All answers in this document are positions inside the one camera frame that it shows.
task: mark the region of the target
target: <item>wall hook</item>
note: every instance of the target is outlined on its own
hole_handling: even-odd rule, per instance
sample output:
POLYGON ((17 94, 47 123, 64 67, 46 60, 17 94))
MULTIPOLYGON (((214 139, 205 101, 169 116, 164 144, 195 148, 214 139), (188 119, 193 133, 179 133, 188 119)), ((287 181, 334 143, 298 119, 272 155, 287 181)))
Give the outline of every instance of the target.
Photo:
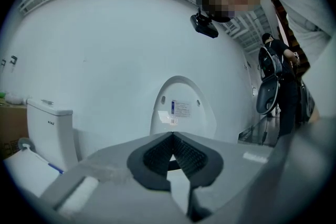
POLYGON ((10 61, 10 63, 12 63, 12 64, 16 64, 16 61, 17 61, 17 57, 15 57, 14 55, 12 55, 12 57, 11 57, 12 59, 14 59, 14 61, 10 61))

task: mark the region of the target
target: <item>toilet lid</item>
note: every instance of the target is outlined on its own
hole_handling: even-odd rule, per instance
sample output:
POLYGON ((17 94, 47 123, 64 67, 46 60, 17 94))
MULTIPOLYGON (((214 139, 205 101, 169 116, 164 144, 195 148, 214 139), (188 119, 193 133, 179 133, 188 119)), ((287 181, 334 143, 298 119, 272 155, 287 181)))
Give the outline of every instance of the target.
POLYGON ((257 112, 261 115, 271 112, 278 103, 280 83, 276 76, 265 79, 259 89, 257 112))

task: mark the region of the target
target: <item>white toilet tank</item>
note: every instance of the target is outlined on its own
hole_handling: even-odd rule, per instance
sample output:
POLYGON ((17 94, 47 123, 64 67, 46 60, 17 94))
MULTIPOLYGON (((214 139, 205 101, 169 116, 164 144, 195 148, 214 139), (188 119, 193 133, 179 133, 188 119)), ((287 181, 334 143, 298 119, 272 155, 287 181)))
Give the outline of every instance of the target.
POLYGON ((78 163, 72 110, 55 107, 52 102, 27 100, 28 133, 36 153, 67 171, 78 163))

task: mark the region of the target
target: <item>white cloth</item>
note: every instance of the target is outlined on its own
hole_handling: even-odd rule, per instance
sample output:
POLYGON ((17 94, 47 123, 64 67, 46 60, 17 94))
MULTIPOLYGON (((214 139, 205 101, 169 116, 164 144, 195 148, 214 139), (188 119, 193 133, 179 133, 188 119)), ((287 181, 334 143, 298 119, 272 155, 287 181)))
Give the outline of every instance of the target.
POLYGON ((334 14, 326 0, 280 0, 288 26, 312 66, 336 30, 334 14))

